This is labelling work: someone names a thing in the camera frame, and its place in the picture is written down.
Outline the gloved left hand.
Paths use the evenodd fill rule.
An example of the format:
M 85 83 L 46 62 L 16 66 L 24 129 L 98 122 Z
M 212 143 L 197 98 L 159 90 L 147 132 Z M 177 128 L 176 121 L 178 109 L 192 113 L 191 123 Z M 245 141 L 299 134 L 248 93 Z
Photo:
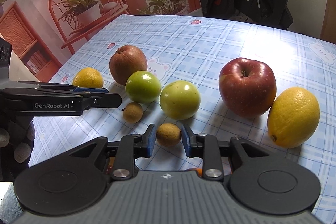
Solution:
M 32 117 L 1 116 L 1 181 L 12 182 L 29 167 L 34 148 Z

